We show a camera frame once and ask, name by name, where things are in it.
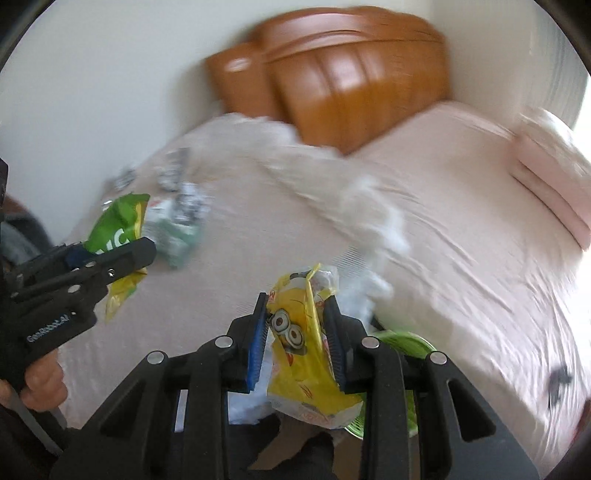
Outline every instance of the wrinkled sheet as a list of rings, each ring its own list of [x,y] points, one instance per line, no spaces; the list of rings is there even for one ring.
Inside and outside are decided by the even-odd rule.
[[[572,236],[506,169],[510,135],[458,103],[441,103],[367,145],[349,162],[380,179],[405,213],[408,256],[382,273],[394,287],[380,321],[448,353],[499,413],[545,475],[567,450],[589,393],[591,275]],[[153,166],[191,132],[144,164],[136,192],[156,193]],[[183,270],[150,268],[115,320],[61,350],[70,397],[84,423],[150,351],[178,355],[226,332],[279,275],[342,255],[350,238],[257,162],[213,172],[215,200],[203,244]],[[72,239],[83,239],[99,211]],[[566,364],[572,385],[548,410],[550,372]]]
[[[572,441],[591,367],[589,257],[513,179],[511,134],[442,103],[355,154],[405,213],[407,258],[376,312],[449,354],[544,477]],[[552,370],[572,384],[548,410]]]

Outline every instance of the silver wrapper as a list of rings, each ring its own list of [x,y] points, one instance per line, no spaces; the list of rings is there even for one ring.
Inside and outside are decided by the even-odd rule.
[[[124,188],[131,185],[137,177],[137,173],[133,168],[126,168],[115,178],[115,190],[121,192]]]
[[[209,197],[197,185],[183,182],[174,201],[172,221],[180,225],[193,225],[209,212]]]
[[[179,148],[166,155],[166,163],[160,168],[158,185],[167,192],[177,192],[189,163],[189,148]]]
[[[107,210],[111,206],[111,203],[113,203],[112,199],[105,200],[100,206],[101,210],[103,210],[103,212]]]

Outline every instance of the metal screw head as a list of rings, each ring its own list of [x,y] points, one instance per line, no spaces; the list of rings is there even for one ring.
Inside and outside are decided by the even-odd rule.
[[[377,348],[379,347],[379,340],[376,337],[365,337],[361,340],[361,345],[365,348]]]
[[[228,336],[216,338],[216,347],[218,348],[230,348],[233,343],[234,340],[232,340],[232,338]]]
[[[447,363],[447,356],[445,353],[433,352],[429,355],[429,360],[436,365],[445,365]]]
[[[151,352],[146,357],[149,364],[158,365],[164,361],[164,354],[156,350],[155,352]]]

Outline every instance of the minion eyes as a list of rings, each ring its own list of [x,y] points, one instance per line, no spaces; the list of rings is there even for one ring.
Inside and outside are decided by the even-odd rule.
[[[291,325],[290,316],[285,310],[277,310],[271,318],[271,328],[277,333],[285,332]]]
[[[291,325],[285,333],[285,339],[292,348],[300,349],[304,346],[304,336],[297,325]]]

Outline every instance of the yellow snack bag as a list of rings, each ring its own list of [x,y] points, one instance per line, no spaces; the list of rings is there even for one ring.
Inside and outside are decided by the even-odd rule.
[[[362,399],[339,390],[322,328],[324,301],[337,290],[334,267],[282,276],[269,294],[273,370],[267,388],[272,406],[324,428],[343,428],[359,414]]]
[[[96,222],[85,248],[102,254],[141,237],[144,215],[150,196],[127,194],[115,199]],[[145,268],[135,271],[109,286],[105,319],[111,320],[123,302],[135,292],[137,284],[148,274]]]

